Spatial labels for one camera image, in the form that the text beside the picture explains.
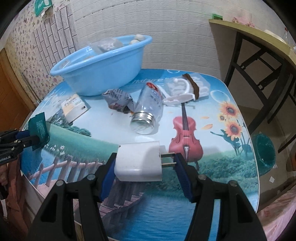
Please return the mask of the dark green card pack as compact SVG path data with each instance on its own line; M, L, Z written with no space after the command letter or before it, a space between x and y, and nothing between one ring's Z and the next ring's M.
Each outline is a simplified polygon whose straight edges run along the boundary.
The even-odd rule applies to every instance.
M38 137L38 141L32 142L32 151L42 148L50 140L45 113L39 113L29 120L28 130L31 137Z

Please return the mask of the white power adapter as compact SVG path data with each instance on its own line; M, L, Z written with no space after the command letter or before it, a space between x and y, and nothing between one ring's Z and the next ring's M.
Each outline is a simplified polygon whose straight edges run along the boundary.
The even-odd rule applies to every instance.
M160 152L158 141L121 144L118 146L114 174L122 182L162 181L162 168L174 162L162 163L162 158L172 158L175 153Z

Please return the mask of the snack wrapper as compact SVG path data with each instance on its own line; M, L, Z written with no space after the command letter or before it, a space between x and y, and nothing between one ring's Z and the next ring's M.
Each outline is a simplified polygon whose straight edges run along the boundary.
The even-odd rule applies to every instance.
M121 113L133 113L134 102L129 93L121 89L110 89L102 94L110 109Z

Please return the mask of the clear bag cotton balls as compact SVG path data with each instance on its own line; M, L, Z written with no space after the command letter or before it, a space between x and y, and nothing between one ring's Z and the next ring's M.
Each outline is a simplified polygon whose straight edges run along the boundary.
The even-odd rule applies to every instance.
M106 53L106 52L121 48L123 47L123 44L121 41L119 41L116 38L108 37L108 38L104 38L99 41L91 43L90 47L97 54L102 54L102 53Z

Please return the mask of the clear toothpick box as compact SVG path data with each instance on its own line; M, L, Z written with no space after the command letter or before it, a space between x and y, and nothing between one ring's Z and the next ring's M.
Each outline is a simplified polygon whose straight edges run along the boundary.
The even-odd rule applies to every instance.
M85 61L89 58L92 58L92 57L94 57L94 55L83 56L83 57L79 57L79 58L76 58L73 60L63 60L62 63L59 65L58 69L63 69L63 68L69 67L73 64L83 62L83 61Z

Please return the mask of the white plastic hook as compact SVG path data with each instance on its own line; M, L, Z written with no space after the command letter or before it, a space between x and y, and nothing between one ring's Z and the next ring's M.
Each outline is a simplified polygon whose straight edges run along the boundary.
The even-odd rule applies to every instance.
M192 84L183 77L165 79L165 83L160 89L164 95L163 104L167 106L196 100Z

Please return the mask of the wooden door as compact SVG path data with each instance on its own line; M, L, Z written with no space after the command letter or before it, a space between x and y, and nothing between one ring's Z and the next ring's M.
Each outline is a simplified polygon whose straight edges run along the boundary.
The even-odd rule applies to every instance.
M35 105L16 77L6 50L1 50L1 131L19 129Z

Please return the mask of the blue plastic basin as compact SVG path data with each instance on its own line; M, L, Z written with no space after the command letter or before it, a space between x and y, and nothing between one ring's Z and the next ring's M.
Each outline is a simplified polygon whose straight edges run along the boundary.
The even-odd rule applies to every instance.
M60 76L71 89L83 96L96 96L109 89L117 89L131 82L140 72L144 48L152 42L152 37L129 45L135 35L115 37L123 47L97 54L88 45L60 60L50 70L51 76ZM63 60L73 60L83 56L94 55L83 62L58 69Z

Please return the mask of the green hanging bag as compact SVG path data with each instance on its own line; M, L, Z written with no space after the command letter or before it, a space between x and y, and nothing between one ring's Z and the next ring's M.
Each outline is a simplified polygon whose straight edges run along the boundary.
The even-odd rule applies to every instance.
M50 7L52 7L51 0L35 0L35 16L43 16Z

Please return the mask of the yellow side table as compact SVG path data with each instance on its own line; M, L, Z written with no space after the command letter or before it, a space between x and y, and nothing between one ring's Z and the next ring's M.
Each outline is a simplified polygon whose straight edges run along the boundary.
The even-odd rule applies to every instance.
M236 32L224 83L229 85L238 73L261 102L248 125L253 133L264 120L271 123L286 100L295 97L295 53L286 43L256 28L224 20L210 19L209 23Z

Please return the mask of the pink cloth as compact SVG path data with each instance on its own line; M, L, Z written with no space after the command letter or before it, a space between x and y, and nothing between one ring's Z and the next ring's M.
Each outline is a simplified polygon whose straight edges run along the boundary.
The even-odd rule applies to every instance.
M233 23L238 23L247 27L255 28L254 23L251 21L251 18L247 17L233 17L232 19Z

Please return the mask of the green small box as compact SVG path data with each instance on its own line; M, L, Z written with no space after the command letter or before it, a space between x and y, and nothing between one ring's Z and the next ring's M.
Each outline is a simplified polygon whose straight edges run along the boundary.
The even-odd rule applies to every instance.
M218 15L218 14L212 14L212 19L214 19L214 20L223 20L223 17L221 15Z

